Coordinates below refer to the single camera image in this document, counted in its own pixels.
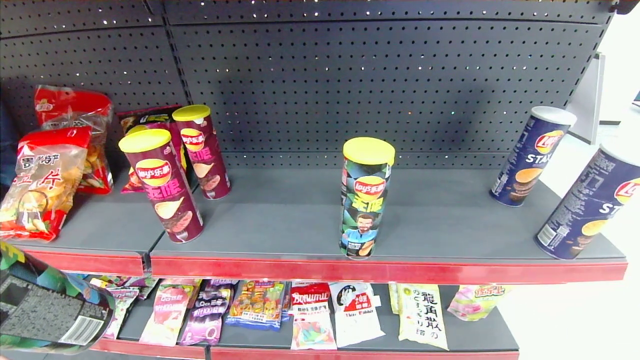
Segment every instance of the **red snack bag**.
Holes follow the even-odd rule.
[[[118,113],[118,120],[122,126],[124,135],[144,129],[164,129],[171,133],[171,143],[175,149],[175,155],[182,169],[187,169],[187,160],[184,156],[184,147],[180,139],[180,130],[171,118],[171,114],[181,108],[181,105],[161,106],[135,111]],[[129,182],[122,188],[122,193],[143,193],[145,189],[138,175],[129,168]]]
[[[47,85],[38,86],[34,100],[38,123],[44,130],[91,127],[91,144],[78,192],[102,195],[111,192],[113,178],[104,155],[107,126],[113,118],[111,100],[98,92]]]
[[[0,237],[51,241],[73,206],[91,128],[37,131],[18,144],[17,176],[0,206]]]

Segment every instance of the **yellow plastic lid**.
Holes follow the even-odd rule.
[[[174,111],[171,116],[176,121],[192,121],[202,119],[211,114],[211,109],[206,105],[189,105]]]
[[[342,148],[344,157],[363,165],[393,165],[396,160],[394,147],[376,138],[353,138],[344,143]]]
[[[137,153],[157,149],[171,141],[171,133],[165,129],[147,129],[129,134],[118,142],[122,152]]]

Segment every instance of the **blue chip can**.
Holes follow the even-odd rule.
[[[600,145],[534,237],[544,252],[574,259],[631,196],[640,193],[640,149],[628,149],[619,140]]]
[[[576,121],[569,111],[536,106],[489,194],[501,204],[521,206]]]

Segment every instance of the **barcode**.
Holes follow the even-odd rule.
[[[547,246],[556,237],[556,232],[546,225],[542,228],[542,230],[538,233],[538,240],[544,245]]]
[[[59,343],[84,346],[100,331],[104,321],[78,315],[76,322],[59,340]]]
[[[502,190],[502,185],[506,183],[507,178],[507,174],[503,174],[502,176],[500,176],[500,178],[495,182],[493,188],[491,188],[491,191],[497,195],[500,190]]]
[[[562,235],[562,237],[565,237],[565,236],[569,233],[569,230],[570,230],[570,229],[569,229],[568,227],[566,227],[566,226],[561,226],[561,227],[558,229],[558,234]]]

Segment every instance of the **store shelf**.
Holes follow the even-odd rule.
[[[494,201],[496,170],[395,170],[376,252],[343,256],[339,169],[233,169],[221,200],[195,194],[205,222],[185,244],[163,236],[157,277],[317,279],[427,284],[555,284],[623,278],[627,260],[598,236],[576,260],[532,237],[560,198],[539,183],[520,208]]]
[[[11,242],[67,272],[142,276],[142,257],[164,230],[144,193],[120,193],[126,182],[123,173],[109,195],[77,194],[54,241]]]
[[[453,299],[457,286],[441,286],[441,301],[446,309]],[[292,322],[283,322],[279,332],[249,330],[223,325],[220,344],[211,347],[211,358],[237,359],[424,359],[447,357],[455,359],[517,359],[518,344],[509,328],[495,309],[480,322],[463,322],[448,312],[444,313],[445,328],[450,351],[431,345],[398,341],[399,319],[391,313],[388,287],[374,284],[374,292],[381,298],[377,308],[383,332],[387,335],[341,348],[337,351],[292,351]],[[160,347],[138,343],[140,334],[152,314],[153,296],[137,304],[131,311],[121,332],[120,340],[100,340],[92,349],[121,354],[169,357],[177,359],[205,359],[204,346]]]

